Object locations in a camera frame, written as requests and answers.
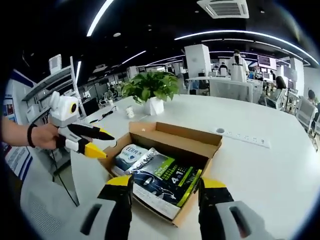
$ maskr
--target person in white clothing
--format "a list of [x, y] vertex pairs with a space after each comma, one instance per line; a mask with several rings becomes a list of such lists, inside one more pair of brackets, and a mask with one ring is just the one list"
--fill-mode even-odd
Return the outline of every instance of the person in white clothing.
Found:
[[234, 50], [234, 55], [230, 58], [228, 63], [228, 71], [232, 81], [242, 83], [247, 81], [247, 75], [249, 75], [248, 64], [246, 60], [240, 56], [239, 50]]

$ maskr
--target black wristband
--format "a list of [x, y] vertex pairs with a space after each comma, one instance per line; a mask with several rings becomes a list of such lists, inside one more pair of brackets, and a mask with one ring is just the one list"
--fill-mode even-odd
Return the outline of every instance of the black wristband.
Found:
[[32, 148], [35, 148], [36, 146], [34, 145], [34, 143], [32, 142], [32, 138], [31, 138], [31, 133], [32, 133], [32, 129], [37, 127], [37, 125], [35, 125], [34, 123], [30, 124], [28, 131], [26, 132], [26, 137], [28, 139], [28, 143], [29, 146]]

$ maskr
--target ceiling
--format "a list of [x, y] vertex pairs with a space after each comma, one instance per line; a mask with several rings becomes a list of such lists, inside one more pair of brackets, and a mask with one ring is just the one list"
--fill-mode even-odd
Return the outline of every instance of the ceiling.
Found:
[[[312, 14], [308, 9], [310, 14], [304, 16], [302, 21], [304, 7], [300, 5], [295, 9], [281, 1], [276, 4], [272, 0], [246, 0], [249, 19], [212, 19], [196, 0], [114, 0], [101, 17], [92, 36], [86, 37], [104, 2], [105, 0], [58, 0], [53, 5], [45, 6], [45, 12], [42, 12], [40, 20], [25, 40], [23, 58], [19, 60], [17, 69], [38, 82], [50, 74], [49, 58], [61, 54], [62, 64], [68, 65], [69, 56], [73, 56], [76, 62], [82, 61], [78, 81], [78, 85], [82, 85], [88, 81], [96, 65], [106, 64], [108, 67], [105, 71], [125, 71], [129, 66], [146, 65], [182, 55], [185, 46], [201, 43], [207, 45], [210, 51], [239, 49], [242, 52], [259, 53], [275, 58], [290, 56], [290, 53], [280, 49], [283, 48], [301, 56], [311, 66], [316, 66], [312, 59], [294, 47], [265, 36], [215, 33], [174, 40], [181, 36], [213, 30], [242, 30], [268, 34], [299, 46], [317, 60], [320, 59], [317, 47], [311, 41], [320, 40], [320, 36], [313, 33], [308, 24]], [[121, 36], [114, 37], [115, 33], [121, 33]], [[121, 65], [142, 51], [146, 53]]]

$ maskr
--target cardboard box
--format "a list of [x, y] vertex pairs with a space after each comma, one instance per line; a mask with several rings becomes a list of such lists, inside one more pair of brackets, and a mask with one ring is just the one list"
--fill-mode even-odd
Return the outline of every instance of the cardboard box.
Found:
[[[146, 149], [155, 148], [158, 152], [172, 157], [177, 161], [190, 161], [191, 166], [203, 169], [201, 176], [206, 176], [208, 174], [210, 175], [212, 158], [221, 146], [221, 143], [222, 136], [209, 132], [162, 122], [130, 122], [129, 132], [119, 138], [114, 147], [107, 147], [104, 150], [107, 158], [99, 159], [99, 161], [110, 175], [115, 177], [111, 171], [115, 164], [115, 156], [117, 156], [125, 146], [136, 144]], [[135, 184], [133, 190], [133, 197], [138, 202], [177, 227], [182, 223], [195, 201], [198, 201], [197, 191], [193, 191], [181, 208], [174, 206], [178, 209], [172, 209], [173, 205], [169, 206], [171, 205], [170, 203], [147, 192], [137, 184]], [[147, 202], [140, 198], [145, 194], [150, 194], [147, 197]], [[175, 217], [173, 219], [166, 216], [166, 214], [173, 214], [171, 211], [175, 210], [176, 214], [174, 214]]]

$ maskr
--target white power strip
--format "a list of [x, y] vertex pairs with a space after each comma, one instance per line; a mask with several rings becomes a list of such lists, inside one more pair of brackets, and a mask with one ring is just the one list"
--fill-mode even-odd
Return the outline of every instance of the white power strip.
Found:
[[232, 131], [228, 131], [225, 130], [223, 128], [220, 127], [214, 127], [211, 132], [224, 136], [224, 137], [228, 137], [231, 139], [236, 139], [236, 140], [240, 140], [246, 143], [250, 143], [250, 144], [255, 144], [258, 146], [262, 146], [265, 147], [267, 149], [271, 148], [270, 142], [265, 139], [265, 138], [259, 138], [259, 137], [255, 137], [255, 136], [249, 136], [249, 135], [245, 135], [245, 134], [240, 134], [240, 133], [236, 133], [236, 132], [232, 132]]

